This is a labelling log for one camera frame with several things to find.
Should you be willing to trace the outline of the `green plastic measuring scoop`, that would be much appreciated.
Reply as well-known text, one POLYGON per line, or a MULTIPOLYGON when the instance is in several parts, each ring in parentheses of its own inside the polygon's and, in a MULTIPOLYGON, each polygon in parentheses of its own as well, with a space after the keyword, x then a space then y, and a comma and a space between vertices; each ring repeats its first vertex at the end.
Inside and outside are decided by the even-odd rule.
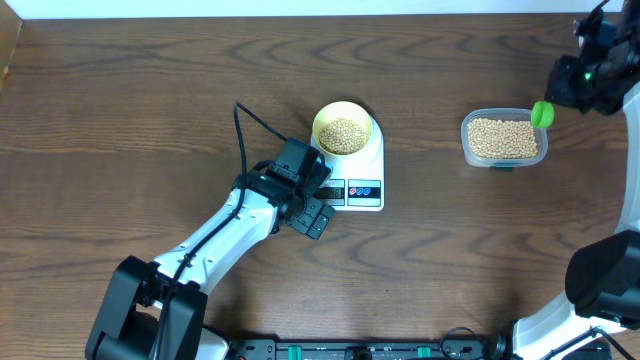
POLYGON ((531 110, 531 125, 534 128, 546 129, 553 124, 555 111, 553 104, 546 101, 537 101, 531 110))

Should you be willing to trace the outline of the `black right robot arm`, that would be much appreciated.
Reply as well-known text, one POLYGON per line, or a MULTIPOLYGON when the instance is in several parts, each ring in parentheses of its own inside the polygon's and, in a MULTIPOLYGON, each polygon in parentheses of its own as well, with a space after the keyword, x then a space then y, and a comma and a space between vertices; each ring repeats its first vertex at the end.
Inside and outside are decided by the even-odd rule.
POLYGON ((623 209, 614 235, 579 249, 564 290, 535 314, 519 319, 484 351, 486 359, 562 359, 597 338, 639 327, 639 0, 623 3, 618 23, 601 5, 575 25, 578 56, 561 56, 532 120, 541 125, 552 106, 585 114, 621 111, 627 124, 623 209))

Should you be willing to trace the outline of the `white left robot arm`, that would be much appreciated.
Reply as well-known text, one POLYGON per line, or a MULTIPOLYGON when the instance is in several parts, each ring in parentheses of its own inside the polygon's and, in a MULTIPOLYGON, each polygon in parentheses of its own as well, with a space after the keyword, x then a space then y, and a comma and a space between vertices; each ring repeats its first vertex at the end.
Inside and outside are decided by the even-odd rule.
POLYGON ((228 342, 205 329, 208 297, 240 257, 280 224, 278 207, 233 190, 223 207, 171 251, 135 256, 113 272, 85 347, 88 359, 222 359, 228 342))

